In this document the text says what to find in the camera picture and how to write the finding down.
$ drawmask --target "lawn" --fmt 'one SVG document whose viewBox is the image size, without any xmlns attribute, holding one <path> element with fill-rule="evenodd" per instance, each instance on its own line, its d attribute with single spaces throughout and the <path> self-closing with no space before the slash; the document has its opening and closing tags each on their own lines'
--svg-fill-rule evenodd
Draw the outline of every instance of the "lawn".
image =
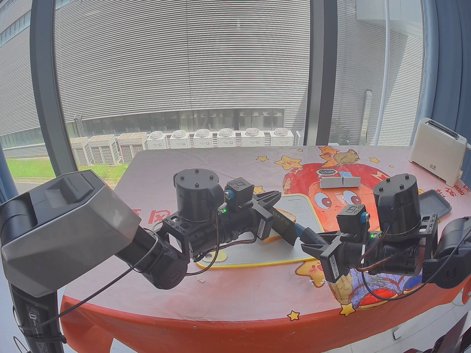
<svg viewBox="0 0 471 353">
<path fill-rule="evenodd" d="M 52 165 L 49 160 L 16 160 L 7 158 L 8 167 L 14 178 L 55 178 Z M 114 180 L 117 182 L 126 169 L 125 165 L 96 165 L 96 166 L 79 166 L 79 170 L 92 169 L 100 178 L 105 180 Z"/>
</svg>

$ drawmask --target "white toaster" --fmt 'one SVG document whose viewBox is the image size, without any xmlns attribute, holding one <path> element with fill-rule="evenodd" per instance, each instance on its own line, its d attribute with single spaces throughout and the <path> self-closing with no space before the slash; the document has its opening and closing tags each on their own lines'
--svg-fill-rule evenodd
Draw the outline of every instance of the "white toaster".
<svg viewBox="0 0 471 353">
<path fill-rule="evenodd" d="M 417 127 L 409 162 L 415 162 L 453 187 L 461 177 L 468 140 L 430 118 Z"/>
</svg>

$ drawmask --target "building facade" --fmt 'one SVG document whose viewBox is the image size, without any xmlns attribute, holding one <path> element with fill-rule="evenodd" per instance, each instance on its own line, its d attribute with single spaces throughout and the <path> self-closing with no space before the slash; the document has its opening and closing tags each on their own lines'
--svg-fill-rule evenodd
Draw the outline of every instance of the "building facade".
<svg viewBox="0 0 471 353">
<path fill-rule="evenodd" d="M 7 157 L 46 155 L 31 83 L 31 4 L 0 2 L 0 143 Z M 357 4 L 338 0 L 331 139 L 341 144 L 360 140 L 367 90 L 366 143 L 372 141 L 382 85 L 385 30 Z M 56 0 L 56 67 L 69 136 L 248 127 L 268 134 L 281 126 L 300 132 L 309 34 L 309 0 Z M 388 127 L 401 109 L 414 121 L 421 38 L 392 31 L 391 42 L 380 142 L 402 144 L 407 129 L 398 135 Z"/>
</svg>

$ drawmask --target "table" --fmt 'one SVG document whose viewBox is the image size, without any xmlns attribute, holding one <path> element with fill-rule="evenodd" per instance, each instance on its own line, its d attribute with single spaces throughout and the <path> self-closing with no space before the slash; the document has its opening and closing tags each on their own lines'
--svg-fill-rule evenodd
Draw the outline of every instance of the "table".
<svg viewBox="0 0 471 353">
<path fill-rule="evenodd" d="M 281 209 L 298 222 L 337 229 L 347 203 L 366 204 L 378 227 L 372 189 L 387 176 L 410 173 L 423 191 L 438 190 L 453 210 L 439 224 L 471 214 L 471 191 L 448 187 L 409 163 L 409 148 L 369 146 L 256 147 L 147 150 L 136 155 L 116 193 L 151 227 L 176 210 L 173 175 L 208 168 L 228 180 L 244 177 L 256 192 L 282 190 Z M 319 174 L 361 176 L 351 189 L 319 188 Z M 79 353 L 108 353 L 113 338 L 137 352 L 325 352 L 386 331 L 426 310 L 451 302 L 462 289 L 427 285 L 398 302 L 380 302 L 356 271 L 325 282 L 320 262 L 283 240 L 228 248 L 224 261 L 171 290 L 155 289 L 131 272 L 89 303 L 62 318 L 69 345 Z M 112 257 L 67 285 L 62 311 L 114 279 L 127 265 Z M 199 267 L 191 263 L 189 271 Z M 368 277 L 379 295 L 410 292 L 420 277 Z"/>
</svg>

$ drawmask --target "black tray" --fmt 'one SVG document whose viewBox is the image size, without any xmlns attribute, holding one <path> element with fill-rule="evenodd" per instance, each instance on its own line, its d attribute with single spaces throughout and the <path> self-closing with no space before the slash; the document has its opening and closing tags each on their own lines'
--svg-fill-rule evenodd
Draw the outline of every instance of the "black tray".
<svg viewBox="0 0 471 353">
<path fill-rule="evenodd" d="M 428 190 L 419 194 L 419 201 L 420 213 L 422 214 L 436 213 L 438 218 L 442 218 L 451 211 L 450 203 L 435 190 Z"/>
</svg>

